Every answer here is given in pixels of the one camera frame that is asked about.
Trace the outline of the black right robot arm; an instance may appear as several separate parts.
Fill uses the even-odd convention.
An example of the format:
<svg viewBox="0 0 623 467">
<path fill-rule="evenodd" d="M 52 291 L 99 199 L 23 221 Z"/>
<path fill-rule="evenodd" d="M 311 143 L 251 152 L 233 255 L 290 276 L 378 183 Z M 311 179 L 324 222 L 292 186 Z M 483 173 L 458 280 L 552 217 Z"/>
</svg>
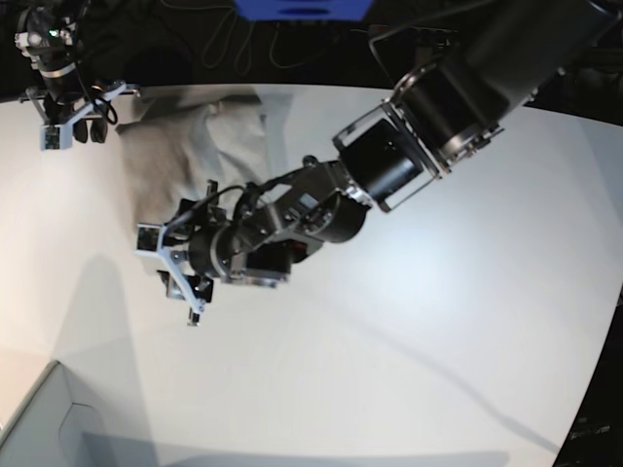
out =
<svg viewBox="0 0 623 467">
<path fill-rule="evenodd" d="M 90 76 L 81 39 L 88 1 L 56 1 L 27 7 L 18 17 L 14 42 L 30 60 L 44 88 L 25 90 L 41 119 L 40 149 L 65 150 L 75 142 L 102 144 L 118 122 L 112 100 L 123 81 Z"/>
</svg>

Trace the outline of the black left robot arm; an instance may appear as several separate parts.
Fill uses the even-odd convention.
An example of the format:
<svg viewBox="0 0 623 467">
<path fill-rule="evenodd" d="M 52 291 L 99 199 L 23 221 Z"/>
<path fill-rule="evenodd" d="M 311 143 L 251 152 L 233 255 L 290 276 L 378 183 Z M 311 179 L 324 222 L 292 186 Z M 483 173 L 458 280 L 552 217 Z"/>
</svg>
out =
<svg viewBox="0 0 623 467">
<path fill-rule="evenodd" d="M 618 1 L 496 1 L 465 43 L 402 76 L 391 95 L 333 139 L 338 156 L 240 187 L 232 211 L 211 183 L 160 227 L 167 294 L 201 313 L 216 282 L 276 287 L 327 243 L 362 229 L 368 210 L 433 182 L 499 133 L 501 121 L 622 16 Z"/>
</svg>

